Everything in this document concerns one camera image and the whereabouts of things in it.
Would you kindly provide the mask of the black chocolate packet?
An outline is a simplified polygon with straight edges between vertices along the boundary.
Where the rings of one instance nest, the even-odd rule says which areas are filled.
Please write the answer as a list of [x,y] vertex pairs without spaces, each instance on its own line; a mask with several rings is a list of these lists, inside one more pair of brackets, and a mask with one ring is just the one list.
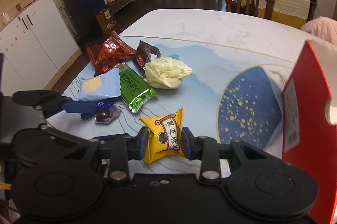
[[95,114],[95,123],[108,124],[115,120],[121,112],[120,106],[111,106],[109,108],[102,108]]

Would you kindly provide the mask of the light blue biscuit packet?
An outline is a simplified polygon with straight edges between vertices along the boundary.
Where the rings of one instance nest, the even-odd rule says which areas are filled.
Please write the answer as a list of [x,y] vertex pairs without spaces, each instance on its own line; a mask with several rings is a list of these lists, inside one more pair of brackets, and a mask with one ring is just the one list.
[[80,78],[78,100],[98,101],[121,96],[119,69],[114,68],[105,74],[90,79]]

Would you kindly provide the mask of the yellow sesame snack packet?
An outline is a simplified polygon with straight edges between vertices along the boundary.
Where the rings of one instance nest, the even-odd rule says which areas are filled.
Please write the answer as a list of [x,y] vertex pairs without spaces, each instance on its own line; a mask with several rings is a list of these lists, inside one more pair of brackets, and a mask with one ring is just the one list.
[[154,118],[139,118],[149,130],[144,162],[151,164],[166,156],[185,158],[182,146],[182,123],[184,109],[173,114]]

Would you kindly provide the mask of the green snack bar packet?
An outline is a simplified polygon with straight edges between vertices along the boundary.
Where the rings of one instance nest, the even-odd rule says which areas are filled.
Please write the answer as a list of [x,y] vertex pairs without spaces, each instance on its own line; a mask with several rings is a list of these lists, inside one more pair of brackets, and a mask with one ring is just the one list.
[[156,92],[146,80],[137,74],[126,63],[117,65],[120,77],[120,92],[128,109],[136,114],[151,98],[156,97]]

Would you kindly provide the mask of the orange-brown triangular snack bag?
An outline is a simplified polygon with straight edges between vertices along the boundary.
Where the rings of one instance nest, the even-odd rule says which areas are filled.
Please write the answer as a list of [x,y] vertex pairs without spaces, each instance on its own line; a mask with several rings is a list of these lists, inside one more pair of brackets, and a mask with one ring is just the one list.
[[136,50],[125,43],[114,30],[103,44],[90,46],[86,51],[95,68],[95,76],[107,73],[118,63],[136,55]]

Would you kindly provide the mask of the dark brown snack packet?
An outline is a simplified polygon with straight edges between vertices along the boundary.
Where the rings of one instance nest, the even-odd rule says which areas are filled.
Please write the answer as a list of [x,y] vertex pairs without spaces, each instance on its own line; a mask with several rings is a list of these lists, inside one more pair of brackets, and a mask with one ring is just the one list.
[[159,58],[161,56],[160,50],[153,45],[140,41],[136,49],[136,55],[133,56],[132,61],[143,78],[146,77],[145,64],[152,61],[151,55]]

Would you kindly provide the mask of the pale yellow snack bag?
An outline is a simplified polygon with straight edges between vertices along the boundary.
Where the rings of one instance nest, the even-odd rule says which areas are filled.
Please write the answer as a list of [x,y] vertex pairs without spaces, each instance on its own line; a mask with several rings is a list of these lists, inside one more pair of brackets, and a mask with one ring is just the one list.
[[193,70],[189,66],[170,57],[159,57],[145,64],[147,82],[154,88],[177,89],[182,80],[192,74]]

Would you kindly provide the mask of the red cardboard box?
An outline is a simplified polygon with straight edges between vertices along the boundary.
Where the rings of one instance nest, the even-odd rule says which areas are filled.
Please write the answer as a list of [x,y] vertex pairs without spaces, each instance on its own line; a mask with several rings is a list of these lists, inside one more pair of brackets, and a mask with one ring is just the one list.
[[311,218],[335,223],[336,46],[305,41],[282,99],[282,159],[311,174],[318,184]]

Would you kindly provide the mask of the white storage cabinet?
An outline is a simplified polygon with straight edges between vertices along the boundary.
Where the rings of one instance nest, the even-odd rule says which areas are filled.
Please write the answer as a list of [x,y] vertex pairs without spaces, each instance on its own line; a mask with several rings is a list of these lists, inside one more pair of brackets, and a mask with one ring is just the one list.
[[1,91],[52,88],[82,51],[53,0],[36,0],[1,31]]

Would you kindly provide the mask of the brown paper gift bag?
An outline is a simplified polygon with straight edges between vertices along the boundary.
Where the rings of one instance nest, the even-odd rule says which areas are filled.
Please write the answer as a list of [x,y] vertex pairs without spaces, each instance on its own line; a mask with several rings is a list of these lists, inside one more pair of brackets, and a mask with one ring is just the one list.
[[105,34],[110,34],[117,26],[116,20],[110,9],[103,9],[99,14],[96,15],[98,24]]

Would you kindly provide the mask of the pink padded chair cover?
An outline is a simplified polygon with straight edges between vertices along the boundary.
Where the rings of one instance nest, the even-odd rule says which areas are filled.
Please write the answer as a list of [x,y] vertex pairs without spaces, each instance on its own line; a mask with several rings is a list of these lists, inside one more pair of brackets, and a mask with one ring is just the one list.
[[328,17],[318,17],[305,23],[300,29],[329,43],[337,44],[336,20]]

